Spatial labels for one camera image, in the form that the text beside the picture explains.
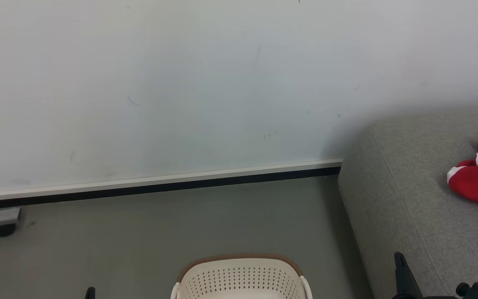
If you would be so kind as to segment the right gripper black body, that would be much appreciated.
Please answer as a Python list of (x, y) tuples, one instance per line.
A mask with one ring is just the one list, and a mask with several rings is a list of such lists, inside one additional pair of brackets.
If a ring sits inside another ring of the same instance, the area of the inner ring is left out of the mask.
[(450, 296), (430, 296), (430, 297), (417, 297), (416, 294), (396, 294), (392, 297), (392, 299), (457, 299), (457, 297), (450, 297)]

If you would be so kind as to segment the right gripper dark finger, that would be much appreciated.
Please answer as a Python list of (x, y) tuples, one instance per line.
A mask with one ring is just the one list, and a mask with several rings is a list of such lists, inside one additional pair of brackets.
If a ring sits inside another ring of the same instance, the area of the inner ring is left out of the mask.
[(396, 291), (395, 299), (422, 299), (423, 295), (410, 267), (400, 252), (394, 253)]

